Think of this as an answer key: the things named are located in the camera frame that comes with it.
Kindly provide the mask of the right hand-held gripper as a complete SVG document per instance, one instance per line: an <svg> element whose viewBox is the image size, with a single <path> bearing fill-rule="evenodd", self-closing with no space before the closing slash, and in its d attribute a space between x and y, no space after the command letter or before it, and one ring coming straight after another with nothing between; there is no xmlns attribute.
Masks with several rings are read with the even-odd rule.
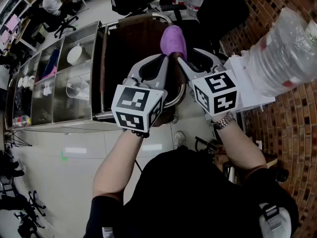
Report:
<svg viewBox="0 0 317 238"><path fill-rule="evenodd" d="M203 49L193 48L188 61L177 58L195 101L203 110L211 117L236 110L240 90L234 73L225 69L216 55Z"/></svg>

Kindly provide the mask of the brown laundry cart bin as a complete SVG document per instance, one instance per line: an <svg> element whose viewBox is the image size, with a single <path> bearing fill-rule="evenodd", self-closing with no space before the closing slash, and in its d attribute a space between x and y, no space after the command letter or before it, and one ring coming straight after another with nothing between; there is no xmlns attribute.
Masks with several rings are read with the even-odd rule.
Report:
<svg viewBox="0 0 317 238"><path fill-rule="evenodd" d="M132 66L151 55L160 53L160 40L164 30L173 25L172 19L162 13L146 13L126 17L104 24L103 47L101 52L100 99L92 100L93 119L114 123L110 106L118 84L128 77ZM176 106L184 99L186 93L185 77L174 57L168 58L167 99L163 112L155 126L177 120Z"/></svg>

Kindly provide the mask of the purple cloth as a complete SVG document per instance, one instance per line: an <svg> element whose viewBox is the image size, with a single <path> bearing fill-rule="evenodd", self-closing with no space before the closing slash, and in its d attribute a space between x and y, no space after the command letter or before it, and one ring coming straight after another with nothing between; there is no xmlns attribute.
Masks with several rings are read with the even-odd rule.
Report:
<svg viewBox="0 0 317 238"><path fill-rule="evenodd" d="M163 54L181 53L187 59L186 41L182 29L177 25L168 26L161 37L160 49Z"/></svg>

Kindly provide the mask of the person's right forearm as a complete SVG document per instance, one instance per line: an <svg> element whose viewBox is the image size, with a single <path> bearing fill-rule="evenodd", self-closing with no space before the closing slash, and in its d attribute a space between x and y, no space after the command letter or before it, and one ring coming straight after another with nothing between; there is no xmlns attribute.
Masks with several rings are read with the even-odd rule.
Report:
<svg viewBox="0 0 317 238"><path fill-rule="evenodd" d="M212 121L217 122L224 118L226 114L213 116ZM243 132L235 120L227 127L216 131L230 162L239 174L240 181L245 181L259 169L267 169L262 151Z"/></svg>

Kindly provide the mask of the white bucket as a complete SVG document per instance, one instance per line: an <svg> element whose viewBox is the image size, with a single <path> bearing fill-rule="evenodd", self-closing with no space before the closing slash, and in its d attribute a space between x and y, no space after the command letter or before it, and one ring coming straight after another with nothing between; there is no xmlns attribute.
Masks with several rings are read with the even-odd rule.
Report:
<svg viewBox="0 0 317 238"><path fill-rule="evenodd" d="M204 0L187 0L187 14L191 17L197 17L197 12L200 9Z"/></svg>

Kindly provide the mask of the white water dispenser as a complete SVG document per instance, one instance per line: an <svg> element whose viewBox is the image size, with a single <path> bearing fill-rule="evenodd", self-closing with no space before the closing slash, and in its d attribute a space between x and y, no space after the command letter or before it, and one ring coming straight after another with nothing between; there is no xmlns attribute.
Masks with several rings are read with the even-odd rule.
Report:
<svg viewBox="0 0 317 238"><path fill-rule="evenodd" d="M263 106L275 102L275 97L261 95L251 83L250 77L243 67L244 59L239 56L230 57L224 64L227 70L232 70L237 85L240 89L240 97L236 112L260 108L263 111Z"/></svg>

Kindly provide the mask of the silver wristwatch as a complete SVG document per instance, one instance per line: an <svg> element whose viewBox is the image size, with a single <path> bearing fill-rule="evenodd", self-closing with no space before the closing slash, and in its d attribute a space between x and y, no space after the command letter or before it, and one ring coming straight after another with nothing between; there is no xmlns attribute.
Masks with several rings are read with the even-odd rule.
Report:
<svg viewBox="0 0 317 238"><path fill-rule="evenodd" d="M221 120L217 122L212 122L211 124L216 130L221 130L227 127L233 120L234 120L234 117L232 112L228 112L224 118L222 118Z"/></svg>

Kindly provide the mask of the person's white shoe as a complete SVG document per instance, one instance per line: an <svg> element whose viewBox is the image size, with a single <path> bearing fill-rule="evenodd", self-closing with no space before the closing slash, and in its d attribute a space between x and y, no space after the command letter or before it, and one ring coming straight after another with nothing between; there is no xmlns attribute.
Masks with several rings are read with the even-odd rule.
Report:
<svg viewBox="0 0 317 238"><path fill-rule="evenodd" d="M177 149L186 142L186 136L182 131L177 131L174 135L174 147Z"/></svg>

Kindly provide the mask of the large white cup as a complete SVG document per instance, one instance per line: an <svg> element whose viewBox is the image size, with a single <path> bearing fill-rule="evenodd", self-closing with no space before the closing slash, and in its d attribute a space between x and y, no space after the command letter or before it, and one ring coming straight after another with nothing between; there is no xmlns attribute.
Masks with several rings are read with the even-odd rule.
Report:
<svg viewBox="0 0 317 238"><path fill-rule="evenodd" d="M71 65L78 65L84 61L85 56L83 48L78 44L69 51L67 55L67 62Z"/></svg>

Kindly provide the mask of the blue pink packet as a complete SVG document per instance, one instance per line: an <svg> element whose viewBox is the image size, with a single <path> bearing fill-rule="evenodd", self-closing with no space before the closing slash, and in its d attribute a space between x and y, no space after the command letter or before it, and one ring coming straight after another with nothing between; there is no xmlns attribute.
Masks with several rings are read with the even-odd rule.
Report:
<svg viewBox="0 0 317 238"><path fill-rule="evenodd" d="M42 79L49 76L52 73L53 69L56 67L59 53L60 53L59 49L53 50L52 55L50 56L49 61L48 61L47 65L45 67L45 70L43 72Z"/></svg>

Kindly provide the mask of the white mug blue stripe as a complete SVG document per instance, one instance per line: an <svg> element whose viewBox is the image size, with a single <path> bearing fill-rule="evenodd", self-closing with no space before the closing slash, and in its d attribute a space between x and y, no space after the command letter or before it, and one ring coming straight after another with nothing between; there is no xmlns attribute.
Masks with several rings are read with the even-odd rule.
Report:
<svg viewBox="0 0 317 238"><path fill-rule="evenodd" d="M22 86L24 88L27 88L27 87L33 87L34 86L34 81L35 81L35 76L25 76L23 78L23 83L22 83Z"/></svg>

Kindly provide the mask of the person's black shirt torso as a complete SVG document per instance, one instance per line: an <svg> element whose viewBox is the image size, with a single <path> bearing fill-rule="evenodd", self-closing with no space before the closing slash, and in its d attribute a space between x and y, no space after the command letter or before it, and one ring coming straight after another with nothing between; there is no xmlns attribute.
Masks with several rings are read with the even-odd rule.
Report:
<svg viewBox="0 0 317 238"><path fill-rule="evenodd" d="M236 185L209 154L182 146L147 163L126 204L93 198L84 238L103 238L103 228L114 238L262 238L263 203L286 209L291 230L297 229L295 200L268 169Z"/></svg>

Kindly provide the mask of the wooden top white desk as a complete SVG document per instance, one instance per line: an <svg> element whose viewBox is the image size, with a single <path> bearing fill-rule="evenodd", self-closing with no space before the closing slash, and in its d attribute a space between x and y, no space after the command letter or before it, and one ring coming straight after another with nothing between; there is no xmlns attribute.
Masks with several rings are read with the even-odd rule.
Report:
<svg viewBox="0 0 317 238"><path fill-rule="evenodd" d="M27 11L18 33L15 44L21 43L33 52L38 51L38 46L45 40L43 12L41 7L31 8Z"/></svg>

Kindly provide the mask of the red label bottle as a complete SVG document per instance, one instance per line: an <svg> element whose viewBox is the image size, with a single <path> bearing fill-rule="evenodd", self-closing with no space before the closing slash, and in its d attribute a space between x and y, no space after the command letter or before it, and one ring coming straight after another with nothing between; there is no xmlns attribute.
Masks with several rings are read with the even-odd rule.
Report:
<svg viewBox="0 0 317 238"><path fill-rule="evenodd" d="M31 125L31 118L27 115L16 117L12 125L13 128L28 127Z"/></svg>

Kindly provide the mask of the black round object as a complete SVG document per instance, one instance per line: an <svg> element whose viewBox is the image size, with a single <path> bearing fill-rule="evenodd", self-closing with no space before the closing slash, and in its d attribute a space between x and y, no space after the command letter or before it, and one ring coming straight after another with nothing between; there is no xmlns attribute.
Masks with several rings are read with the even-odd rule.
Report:
<svg viewBox="0 0 317 238"><path fill-rule="evenodd" d="M285 183L289 177L289 171L287 169L278 168L275 173L275 180L279 183Z"/></svg>

